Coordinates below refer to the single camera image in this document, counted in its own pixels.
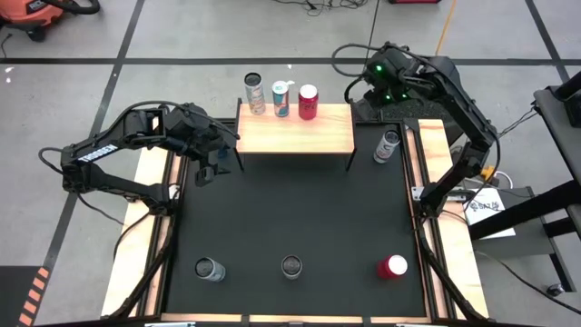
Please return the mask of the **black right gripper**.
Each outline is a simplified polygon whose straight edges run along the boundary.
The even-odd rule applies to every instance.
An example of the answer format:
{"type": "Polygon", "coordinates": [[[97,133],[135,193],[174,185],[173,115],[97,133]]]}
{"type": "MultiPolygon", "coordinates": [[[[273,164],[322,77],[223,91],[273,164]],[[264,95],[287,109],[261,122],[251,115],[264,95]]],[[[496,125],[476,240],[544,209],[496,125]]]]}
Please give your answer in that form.
{"type": "Polygon", "coordinates": [[[364,81],[371,86],[359,101],[359,117],[376,119],[388,104],[389,119],[411,117],[411,100],[405,82],[410,60],[391,45],[381,47],[366,64],[364,81]]]}

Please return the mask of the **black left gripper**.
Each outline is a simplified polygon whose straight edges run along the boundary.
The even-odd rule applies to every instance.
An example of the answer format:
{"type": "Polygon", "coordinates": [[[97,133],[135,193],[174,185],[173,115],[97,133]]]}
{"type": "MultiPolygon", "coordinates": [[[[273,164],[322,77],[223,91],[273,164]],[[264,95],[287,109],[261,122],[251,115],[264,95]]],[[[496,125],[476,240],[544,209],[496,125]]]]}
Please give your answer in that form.
{"type": "MultiPolygon", "coordinates": [[[[206,160],[211,153],[228,148],[223,126],[194,103],[173,104],[168,113],[168,149],[192,160],[206,160]]],[[[215,157],[213,165],[203,165],[194,175],[195,185],[203,187],[214,176],[232,173],[229,157],[215,157]]]]}

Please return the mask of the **Celsius Peach Vibe can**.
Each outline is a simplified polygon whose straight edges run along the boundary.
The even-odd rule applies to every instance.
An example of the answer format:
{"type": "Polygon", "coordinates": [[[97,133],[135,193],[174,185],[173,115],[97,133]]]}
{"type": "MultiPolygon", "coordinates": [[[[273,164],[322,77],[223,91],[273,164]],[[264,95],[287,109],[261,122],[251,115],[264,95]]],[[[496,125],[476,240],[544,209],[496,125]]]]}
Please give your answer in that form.
{"type": "Polygon", "coordinates": [[[393,155],[400,143],[400,136],[393,130],[386,131],[380,138],[379,144],[373,154],[373,159],[378,164],[384,164],[393,155]]]}

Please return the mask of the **red Coca-Cola can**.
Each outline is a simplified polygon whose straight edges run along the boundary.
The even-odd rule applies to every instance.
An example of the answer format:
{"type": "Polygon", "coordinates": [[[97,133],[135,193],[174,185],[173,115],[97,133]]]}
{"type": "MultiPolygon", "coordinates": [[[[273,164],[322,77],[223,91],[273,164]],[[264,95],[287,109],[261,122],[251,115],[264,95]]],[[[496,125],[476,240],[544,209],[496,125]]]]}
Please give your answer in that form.
{"type": "Polygon", "coordinates": [[[317,115],[319,103],[318,89],[312,84],[305,84],[299,90],[299,116],[303,120],[312,120],[317,115]]]}

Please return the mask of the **silver Celsius can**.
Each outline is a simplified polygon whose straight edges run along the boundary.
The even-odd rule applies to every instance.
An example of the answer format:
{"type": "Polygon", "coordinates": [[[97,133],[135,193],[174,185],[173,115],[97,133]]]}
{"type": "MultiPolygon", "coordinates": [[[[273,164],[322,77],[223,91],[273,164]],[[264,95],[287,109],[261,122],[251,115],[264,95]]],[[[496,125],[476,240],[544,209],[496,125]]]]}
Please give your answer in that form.
{"type": "Polygon", "coordinates": [[[266,111],[262,78],[258,73],[248,73],[244,76],[244,86],[251,113],[264,114],[266,111]]]}

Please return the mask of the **teal and red can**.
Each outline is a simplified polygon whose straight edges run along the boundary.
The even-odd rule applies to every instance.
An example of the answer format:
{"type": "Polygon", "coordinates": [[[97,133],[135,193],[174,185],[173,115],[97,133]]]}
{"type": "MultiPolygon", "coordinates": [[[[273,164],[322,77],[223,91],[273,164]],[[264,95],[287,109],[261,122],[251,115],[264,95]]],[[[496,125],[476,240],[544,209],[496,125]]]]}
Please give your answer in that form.
{"type": "Polygon", "coordinates": [[[276,81],[272,87],[274,114],[278,117],[286,117],[290,113],[289,85],[284,81],[276,81]]]}

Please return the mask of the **Celsius can pineapple print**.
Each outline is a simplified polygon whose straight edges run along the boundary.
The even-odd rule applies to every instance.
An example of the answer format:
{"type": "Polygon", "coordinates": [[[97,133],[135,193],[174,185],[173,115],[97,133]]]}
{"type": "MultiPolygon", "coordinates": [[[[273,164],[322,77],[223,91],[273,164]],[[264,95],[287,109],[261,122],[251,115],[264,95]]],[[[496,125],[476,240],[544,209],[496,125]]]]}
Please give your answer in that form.
{"type": "Polygon", "coordinates": [[[287,255],[281,261],[281,271],[283,275],[289,280],[298,279],[301,274],[302,267],[302,261],[296,255],[287,255]]]}

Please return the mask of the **wooden shelf black metal legs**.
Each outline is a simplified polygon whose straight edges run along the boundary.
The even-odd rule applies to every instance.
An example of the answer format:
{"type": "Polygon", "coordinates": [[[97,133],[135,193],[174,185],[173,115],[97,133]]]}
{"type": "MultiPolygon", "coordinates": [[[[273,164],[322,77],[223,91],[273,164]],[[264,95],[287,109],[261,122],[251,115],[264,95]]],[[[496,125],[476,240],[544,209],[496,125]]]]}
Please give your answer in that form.
{"type": "Polygon", "coordinates": [[[299,117],[298,106],[278,117],[273,105],[264,114],[252,114],[248,104],[238,106],[236,150],[240,154],[337,154],[347,157],[350,169],[357,148],[354,119],[347,104],[319,104],[315,118],[299,117]]]}

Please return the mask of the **red beverage can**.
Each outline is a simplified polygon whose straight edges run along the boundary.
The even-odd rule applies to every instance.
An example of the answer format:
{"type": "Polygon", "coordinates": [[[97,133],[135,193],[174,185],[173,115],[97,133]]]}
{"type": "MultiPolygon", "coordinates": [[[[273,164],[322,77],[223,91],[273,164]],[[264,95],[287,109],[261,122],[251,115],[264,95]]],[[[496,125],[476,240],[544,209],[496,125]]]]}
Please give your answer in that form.
{"type": "Polygon", "coordinates": [[[408,262],[403,256],[393,254],[378,261],[376,274],[381,279],[398,278],[407,272],[408,267],[408,262]]]}

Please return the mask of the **black table mat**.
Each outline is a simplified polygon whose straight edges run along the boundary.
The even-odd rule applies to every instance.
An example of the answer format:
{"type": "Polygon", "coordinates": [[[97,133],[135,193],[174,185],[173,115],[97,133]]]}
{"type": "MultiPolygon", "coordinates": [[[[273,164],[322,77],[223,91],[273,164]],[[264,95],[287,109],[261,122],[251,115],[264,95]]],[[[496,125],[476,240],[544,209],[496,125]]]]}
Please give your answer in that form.
{"type": "Polygon", "coordinates": [[[401,154],[373,159],[385,127],[356,128],[357,153],[229,155],[232,173],[206,186],[185,185],[165,309],[242,313],[422,317],[423,287],[401,154]],[[298,256],[296,280],[281,261],[298,256]],[[391,279],[376,274],[393,254],[408,262],[391,279]],[[221,282],[200,279],[212,258],[221,282]]]}

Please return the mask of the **white Celsius can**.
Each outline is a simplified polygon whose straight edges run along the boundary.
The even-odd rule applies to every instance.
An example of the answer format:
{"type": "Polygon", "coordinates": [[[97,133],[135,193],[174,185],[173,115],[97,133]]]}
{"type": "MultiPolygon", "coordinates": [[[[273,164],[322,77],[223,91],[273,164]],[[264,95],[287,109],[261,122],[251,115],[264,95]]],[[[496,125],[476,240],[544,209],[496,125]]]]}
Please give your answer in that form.
{"type": "Polygon", "coordinates": [[[202,257],[195,264],[196,275],[209,282],[221,282],[226,275],[225,267],[209,257],[202,257]]]}

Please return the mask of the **light wooden table board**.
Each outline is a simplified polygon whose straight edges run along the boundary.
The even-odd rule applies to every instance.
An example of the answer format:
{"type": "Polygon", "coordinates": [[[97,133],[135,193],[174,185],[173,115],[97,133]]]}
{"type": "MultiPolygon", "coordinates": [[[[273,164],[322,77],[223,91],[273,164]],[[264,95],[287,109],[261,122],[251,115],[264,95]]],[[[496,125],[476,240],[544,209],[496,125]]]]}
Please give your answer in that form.
{"type": "MultiPolygon", "coordinates": [[[[176,169],[172,169],[172,164],[172,156],[166,150],[142,149],[134,180],[145,185],[161,183],[167,166],[170,167],[172,173],[177,173],[176,169]]],[[[154,220],[153,216],[147,216],[133,227],[118,245],[103,303],[102,316],[116,311],[143,277],[154,220]]]]}
{"type": "MultiPolygon", "coordinates": [[[[407,146],[414,184],[423,186],[437,181],[452,166],[448,140],[442,121],[407,119],[407,146]]],[[[434,251],[440,250],[448,276],[476,312],[488,317],[478,266],[469,237],[461,203],[447,202],[444,212],[435,221],[424,224],[427,241],[434,251]]]]}

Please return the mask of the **black metal stand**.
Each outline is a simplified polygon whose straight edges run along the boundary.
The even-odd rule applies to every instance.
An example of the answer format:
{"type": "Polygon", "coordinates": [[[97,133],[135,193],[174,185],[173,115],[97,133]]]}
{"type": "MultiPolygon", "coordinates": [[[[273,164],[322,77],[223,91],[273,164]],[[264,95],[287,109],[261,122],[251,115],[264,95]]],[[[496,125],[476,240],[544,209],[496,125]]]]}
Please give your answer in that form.
{"type": "Polygon", "coordinates": [[[571,278],[555,238],[575,233],[581,240],[581,71],[560,86],[534,92],[534,109],[550,132],[572,179],[546,192],[500,189],[505,210],[469,226],[479,250],[498,256],[547,254],[566,292],[580,290],[571,278]]]}

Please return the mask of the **orange black striped mat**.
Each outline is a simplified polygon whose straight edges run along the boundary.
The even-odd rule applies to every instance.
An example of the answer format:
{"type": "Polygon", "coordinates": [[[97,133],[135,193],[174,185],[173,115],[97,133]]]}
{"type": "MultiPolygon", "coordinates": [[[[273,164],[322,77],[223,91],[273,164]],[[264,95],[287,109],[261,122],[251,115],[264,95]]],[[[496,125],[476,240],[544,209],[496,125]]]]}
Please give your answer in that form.
{"type": "Polygon", "coordinates": [[[44,266],[0,266],[0,327],[33,327],[51,272],[44,266]]]}

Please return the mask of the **orange shop vacuum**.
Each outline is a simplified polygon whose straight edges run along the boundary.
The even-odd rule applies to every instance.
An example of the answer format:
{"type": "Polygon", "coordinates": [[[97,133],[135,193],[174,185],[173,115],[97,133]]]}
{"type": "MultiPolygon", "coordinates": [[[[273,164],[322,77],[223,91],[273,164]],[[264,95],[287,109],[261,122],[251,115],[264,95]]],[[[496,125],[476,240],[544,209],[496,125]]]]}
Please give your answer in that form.
{"type": "Polygon", "coordinates": [[[46,38],[46,28],[58,21],[64,10],[43,0],[0,0],[0,29],[15,29],[34,42],[46,38]]]}

